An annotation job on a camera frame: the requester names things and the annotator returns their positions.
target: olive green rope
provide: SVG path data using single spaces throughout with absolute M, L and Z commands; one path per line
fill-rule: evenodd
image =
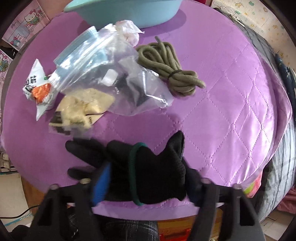
M 137 47 L 138 63 L 155 71 L 162 79 L 168 79 L 168 87 L 172 93 L 180 96 L 192 95 L 195 87 L 205 88 L 205 83 L 198 79 L 194 71 L 181 70 L 174 47 L 155 37 L 157 43 Z

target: wooden surface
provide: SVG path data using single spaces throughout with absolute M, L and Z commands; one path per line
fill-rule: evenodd
M 41 204 L 44 194 L 37 190 L 35 187 L 33 187 L 29 182 L 27 182 L 23 177 L 22 180 L 22 186 L 24 189 L 25 197 L 28 203 L 28 206 L 35 206 Z M 32 213 L 35 214 L 37 211 L 36 209 L 32 210 Z M 222 214 L 223 212 L 221 209 L 217 208 L 217 215 L 216 220 L 213 228 L 213 232 L 211 237 L 217 240 L 220 228 L 221 228 L 221 222 L 222 222 Z M 164 220 L 158 222 L 158 229 L 159 234 L 163 234 L 165 237 L 169 236 L 170 238 L 178 237 L 180 234 L 182 234 L 186 229 L 192 228 L 192 225 L 194 223 L 195 216 L 186 217 L 186 218 L 179 218 L 179 219 L 172 219 L 172 220 Z

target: black glove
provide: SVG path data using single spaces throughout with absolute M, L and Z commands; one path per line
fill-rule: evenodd
M 130 191 L 128 168 L 133 146 L 111 141 L 104 148 L 94 139 L 75 139 L 66 142 L 66 149 L 95 168 L 99 168 L 105 160 L 111 162 L 111 183 L 105 200 L 120 202 L 134 200 Z M 181 161 L 183 150 L 184 135 L 178 131 L 157 156 L 144 146 L 136 151 L 135 183 L 140 202 L 154 204 L 170 198 L 179 200 L 185 198 L 185 167 Z M 68 174 L 78 180 L 91 178 L 92 175 L 76 168 L 70 168 Z

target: round table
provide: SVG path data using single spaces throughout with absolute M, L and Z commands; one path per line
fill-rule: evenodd
M 68 168 L 86 164 L 66 151 L 69 137 L 49 133 L 55 109 L 36 122 L 35 103 L 26 99 L 22 87 L 35 59 L 46 74 L 52 73 L 53 60 L 88 27 L 74 12 L 55 17 L 24 53 L 7 92 L 2 144 L 20 174 L 43 192 L 53 183 L 75 184 L 77 181 L 67 176 Z M 288 100 L 278 100 L 274 93 L 272 85 L 278 79 L 267 74 L 269 69 L 262 66 L 241 31 L 205 5 L 183 1 L 170 21 L 144 31 L 139 44 L 154 42 L 156 35 L 170 42 L 183 69 L 196 71 L 207 87 L 197 88 L 194 96 L 175 98 L 167 109 L 133 117 L 106 113 L 95 123 L 94 137 L 104 144 L 113 139 L 145 142 L 158 154 L 168 138 L 181 129 L 186 138 L 184 157 L 192 168 L 219 185 L 248 186 L 274 153 L 287 124 L 278 120 L 277 104 L 289 108 Z M 285 95 L 280 87 L 279 92 Z M 134 220 L 173 219 L 197 212 L 188 200 L 177 199 L 142 207 L 104 201 L 93 210 Z

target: white plastic wrapper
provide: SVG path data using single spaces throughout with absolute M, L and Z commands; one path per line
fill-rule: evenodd
M 36 102 L 36 120 L 39 120 L 46 110 L 53 108 L 58 92 L 51 86 L 38 59 L 32 66 L 23 92 L 27 99 Z
M 109 94 L 115 101 L 108 111 L 119 115 L 171 106 L 173 96 L 166 84 L 137 59 L 138 52 L 114 25 L 98 32 L 90 27 L 54 60 L 57 69 L 49 80 L 65 95 L 89 88 Z
M 133 47 L 135 47 L 139 42 L 139 34 L 143 34 L 136 25 L 134 25 L 131 20 L 118 21 L 115 24 L 115 29 L 118 34 L 128 41 Z

